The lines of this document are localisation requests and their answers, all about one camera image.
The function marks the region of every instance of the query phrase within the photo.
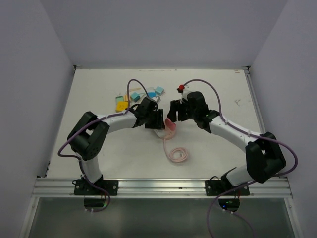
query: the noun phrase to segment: white table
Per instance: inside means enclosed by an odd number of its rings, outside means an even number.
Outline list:
[[[253,131],[260,131],[256,112],[243,70],[138,70],[138,69],[79,69],[76,71],[63,120],[54,146],[48,177],[78,178],[80,170],[74,158],[60,158],[59,147],[66,141],[80,117],[86,111],[95,114],[115,112],[115,97],[124,94],[129,79],[140,80],[145,87],[165,89],[159,104],[164,115],[171,100],[180,98],[176,88],[193,78],[210,82],[219,92],[224,115],[233,122]],[[131,88],[138,88],[135,82]],[[189,84],[201,91],[210,109],[218,110],[215,94],[200,82]],[[245,154],[221,137],[197,128],[191,120],[177,122],[176,136],[167,142],[171,150],[183,146],[189,159],[181,164],[168,160],[163,142],[152,130],[144,127],[124,129],[106,137],[99,153],[99,165],[104,178],[210,178],[220,176],[233,167],[245,164]],[[70,146],[64,153],[73,153]]]

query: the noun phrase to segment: blue block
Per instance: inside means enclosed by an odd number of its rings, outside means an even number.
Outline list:
[[[153,93],[153,92],[148,93],[148,95],[149,95],[149,97],[150,97],[150,98],[153,98],[153,97],[155,97],[155,96],[156,96],[156,94],[155,94],[155,93]]]
[[[134,101],[137,102],[138,100],[140,100],[140,95],[137,94],[136,92],[132,93],[130,98]]]
[[[158,95],[162,95],[163,91],[164,91],[164,89],[161,88],[161,87],[157,87],[157,88],[155,89],[155,93],[158,94]]]

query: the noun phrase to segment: black mounting bracket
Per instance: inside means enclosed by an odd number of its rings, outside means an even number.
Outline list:
[[[224,189],[223,182],[221,180],[206,180],[205,181],[205,190],[206,190],[207,196],[218,196],[219,194],[226,192],[226,189]],[[250,195],[249,187],[245,186],[241,189],[235,190],[235,191],[230,192],[226,195],[229,195],[229,196],[235,196],[235,195],[249,196]]]
[[[75,180],[72,183],[75,185],[74,195],[77,196],[95,196],[104,195],[100,190],[91,187],[84,178]],[[100,179],[95,183],[96,186],[106,190],[110,196],[117,196],[118,193],[118,180],[103,180]]]

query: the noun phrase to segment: robotic arm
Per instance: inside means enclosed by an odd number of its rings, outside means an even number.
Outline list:
[[[158,109],[158,104],[155,100],[145,97],[136,109],[129,108],[128,111],[108,117],[105,115],[97,116],[92,112],[84,113],[69,134],[67,140],[85,125],[98,118],[106,119],[94,123],[70,142],[71,149],[81,158],[82,172],[91,183],[96,183],[100,179],[103,179],[97,155],[109,133],[142,125],[145,125],[145,128],[148,129],[165,129],[163,110]]]
[[[172,122],[193,119],[200,129],[221,136],[246,153],[246,165],[233,168],[221,176],[224,191],[253,180],[265,183],[286,166],[278,144],[250,137],[250,134],[253,134],[276,139],[272,133],[266,132],[260,135],[230,122],[225,117],[223,121],[218,111],[208,109],[201,92],[191,92],[184,88],[178,91],[182,97],[180,100],[171,101],[167,115]],[[249,135],[233,129],[228,122],[243,131],[248,131]]]

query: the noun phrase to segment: yellow block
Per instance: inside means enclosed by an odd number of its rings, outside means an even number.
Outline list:
[[[115,108],[115,111],[118,113],[125,110],[127,107],[128,107],[128,102],[118,102],[117,107]]]

